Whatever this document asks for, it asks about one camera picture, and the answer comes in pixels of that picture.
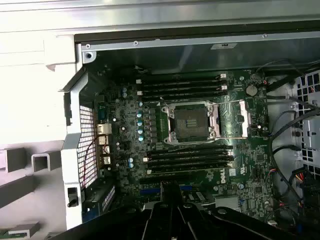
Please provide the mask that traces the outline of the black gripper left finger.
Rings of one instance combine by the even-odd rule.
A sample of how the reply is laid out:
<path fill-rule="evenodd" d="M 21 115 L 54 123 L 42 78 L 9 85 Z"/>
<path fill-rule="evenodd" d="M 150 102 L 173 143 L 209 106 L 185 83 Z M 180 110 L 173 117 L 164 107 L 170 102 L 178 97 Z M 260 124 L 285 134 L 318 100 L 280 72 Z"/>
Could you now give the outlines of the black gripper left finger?
<path fill-rule="evenodd" d="M 65 232 L 52 240 L 170 240 L 172 205 L 148 202 L 144 209 L 127 204 Z"/>

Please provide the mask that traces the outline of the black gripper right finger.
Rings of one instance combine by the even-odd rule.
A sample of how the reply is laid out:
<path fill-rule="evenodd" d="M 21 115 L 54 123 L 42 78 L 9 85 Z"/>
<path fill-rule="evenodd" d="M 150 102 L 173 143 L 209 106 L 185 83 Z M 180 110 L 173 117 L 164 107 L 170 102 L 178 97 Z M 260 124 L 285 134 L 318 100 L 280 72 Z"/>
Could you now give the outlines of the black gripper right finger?
<path fill-rule="evenodd" d="M 303 239 L 228 207 L 215 207 L 208 213 L 198 204 L 184 202 L 176 182 L 171 183 L 171 230 L 179 240 Z"/>

